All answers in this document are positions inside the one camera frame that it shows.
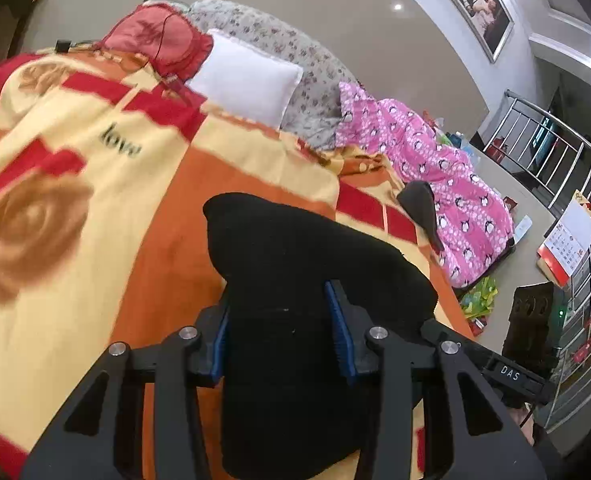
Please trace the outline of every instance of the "white wall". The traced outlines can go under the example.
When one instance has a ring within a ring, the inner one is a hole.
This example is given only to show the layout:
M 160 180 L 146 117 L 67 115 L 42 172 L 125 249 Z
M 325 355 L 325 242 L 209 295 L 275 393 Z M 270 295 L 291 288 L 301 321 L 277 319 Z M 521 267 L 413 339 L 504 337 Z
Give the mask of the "white wall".
M 469 70 L 490 112 L 480 133 L 485 137 L 495 126 L 505 103 L 504 91 L 511 89 L 540 106 L 547 107 L 557 87 L 559 74 L 542 69 L 531 53 L 531 29 L 513 0 L 503 0 L 515 21 L 515 27 L 495 64 L 489 62 L 482 46 L 451 0 L 416 0 L 440 28 Z

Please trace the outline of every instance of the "bedspread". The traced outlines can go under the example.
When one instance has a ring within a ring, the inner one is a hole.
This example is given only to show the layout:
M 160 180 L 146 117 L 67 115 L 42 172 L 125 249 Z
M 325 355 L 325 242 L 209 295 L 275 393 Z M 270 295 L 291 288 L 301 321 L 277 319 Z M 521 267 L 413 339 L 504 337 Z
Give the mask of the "bedspread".
M 426 236 L 395 201 L 399 179 L 383 158 L 340 153 L 320 155 L 197 95 L 182 100 L 142 56 L 26 54 L 0 65 L 0 461 L 12 478 L 109 342 L 158 343 L 217 303 L 224 282 L 202 207 L 223 192 L 387 241 L 431 279 L 435 316 L 470 336 Z M 199 396 L 213 476 L 224 479 L 221 391 Z M 145 478 L 151 409 L 147 396 Z M 325 475 L 352 478 L 355 461 Z
M 344 121 L 336 131 L 336 143 L 384 153 L 404 182 L 429 183 L 437 233 L 445 246 L 440 265 L 454 287 L 473 283 L 513 235 L 502 198 L 475 174 L 465 152 L 437 143 L 434 130 L 404 103 L 376 101 L 354 84 L 339 86 Z

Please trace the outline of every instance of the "pink penguin fabric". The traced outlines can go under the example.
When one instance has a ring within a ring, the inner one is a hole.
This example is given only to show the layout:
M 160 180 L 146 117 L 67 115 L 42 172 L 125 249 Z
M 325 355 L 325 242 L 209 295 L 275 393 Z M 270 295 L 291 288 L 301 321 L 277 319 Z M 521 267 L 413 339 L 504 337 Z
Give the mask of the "pink penguin fabric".
M 513 236 L 501 197 L 475 174 L 465 152 L 438 144 L 434 130 L 404 103 L 376 101 L 355 84 L 339 83 L 339 89 L 344 118 L 336 130 L 336 146 L 357 144 L 368 153 L 384 153 L 405 183 L 428 182 L 435 195 L 437 233 L 445 246 L 440 265 L 451 286 L 473 283 Z

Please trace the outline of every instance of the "picture frame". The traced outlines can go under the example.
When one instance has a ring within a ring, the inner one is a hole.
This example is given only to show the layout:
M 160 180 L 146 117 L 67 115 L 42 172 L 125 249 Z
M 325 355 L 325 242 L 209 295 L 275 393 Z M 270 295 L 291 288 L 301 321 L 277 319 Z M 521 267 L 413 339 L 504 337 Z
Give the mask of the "picture frame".
M 509 41 L 515 22 L 502 0 L 451 0 L 492 63 Z

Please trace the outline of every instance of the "red pillow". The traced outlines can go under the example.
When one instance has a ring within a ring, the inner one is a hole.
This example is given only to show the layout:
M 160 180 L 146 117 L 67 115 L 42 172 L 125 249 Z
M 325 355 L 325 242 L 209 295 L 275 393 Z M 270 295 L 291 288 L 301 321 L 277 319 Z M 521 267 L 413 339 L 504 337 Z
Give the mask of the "red pillow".
M 166 4 L 137 6 L 113 27 L 100 46 L 144 54 L 161 76 L 193 77 L 211 53 L 214 40 Z

